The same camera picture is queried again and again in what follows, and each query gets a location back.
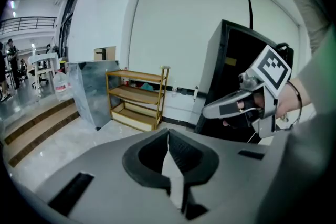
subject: gray sleeve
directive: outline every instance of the gray sleeve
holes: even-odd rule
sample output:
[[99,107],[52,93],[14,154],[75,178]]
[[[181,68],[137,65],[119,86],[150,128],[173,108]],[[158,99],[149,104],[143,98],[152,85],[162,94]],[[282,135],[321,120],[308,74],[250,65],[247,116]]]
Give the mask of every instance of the gray sleeve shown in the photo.
[[299,73],[317,114],[336,110],[336,29],[329,27],[320,48]]
[[330,26],[330,21],[316,0],[294,0],[307,28],[311,53],[321,45]]

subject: staircase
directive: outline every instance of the staircase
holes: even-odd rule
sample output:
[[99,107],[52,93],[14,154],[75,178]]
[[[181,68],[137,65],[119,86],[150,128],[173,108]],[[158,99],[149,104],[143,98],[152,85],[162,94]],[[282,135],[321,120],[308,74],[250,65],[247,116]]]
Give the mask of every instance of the staircase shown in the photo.
[[7,127],[5,159],[15,167],[33,149],[79,116],[74,100],[33,111]]

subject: wooden shelf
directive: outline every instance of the wooden shelf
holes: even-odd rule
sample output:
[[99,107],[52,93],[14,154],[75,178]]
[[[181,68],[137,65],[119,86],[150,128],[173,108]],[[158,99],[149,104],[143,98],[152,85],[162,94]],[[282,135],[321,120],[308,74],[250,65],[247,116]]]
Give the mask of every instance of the wooden shelf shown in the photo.
[[137,106],[131,103],[121,103],[111,110],[111,114],[115,121],[127,126],[136,128],[140,131],[153,131],[155,124],[161,119],[161,112],[156,119],[156,111],[147,109],[143,106]]
[[109,89],[109,93],[121,99],[131,100],[145,104],[156,105],[158,103],[159,98],[158,92],[148,91],[126,85],[121,85],[117,88]]
[[134,71],[129,71],[129,70],[118,70],[118,71],[106,72],[106,75],[130,78],[130,79],[139,79],[139,80],[145,80],[145,81],[161,82],[161,76],[159,75],[134,72]]
[[[153,131],[158,128],[162,120],[163,105],[165,93],[167,89],[167,81],[170,67],[160,66],[161,75],[141,73],[129,70],[117,70],[106,72],[106,88],[108,93],[108,102],[110,105],[111,117],[122,124],[136,128],[141,131]],[[109,88],[109,76],[137,79],[143,81],[158,82],[160,84],[159,92],[144,90],[136,87],[121,85],[121,79],[118,79],[118,87]],[[121,102],[115,106],[111,106],[110,95],[116,96]],[[160,103],[162,99],[162,109],[160,111]],[[149,109],[144,106],[136,105],[126,101],[134,101],[143,104],[156,105],[156,109]]]

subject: teal object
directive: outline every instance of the teal object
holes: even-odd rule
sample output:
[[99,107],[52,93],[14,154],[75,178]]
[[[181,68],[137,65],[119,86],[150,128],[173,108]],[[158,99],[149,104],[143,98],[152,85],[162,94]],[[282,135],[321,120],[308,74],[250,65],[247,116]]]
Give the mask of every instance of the teal object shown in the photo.
[[153,86],[149,85],[147,82],[143,84],[140,88],[148,91],[154,91]]

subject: metal railing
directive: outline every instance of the metal railing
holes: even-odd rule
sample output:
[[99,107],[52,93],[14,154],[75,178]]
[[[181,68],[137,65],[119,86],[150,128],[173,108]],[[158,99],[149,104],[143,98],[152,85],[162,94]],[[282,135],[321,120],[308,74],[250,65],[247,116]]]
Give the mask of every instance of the metal railing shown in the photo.
[[0,22],[0,34],[29,29],[52,29],[56,17],[19,17]]

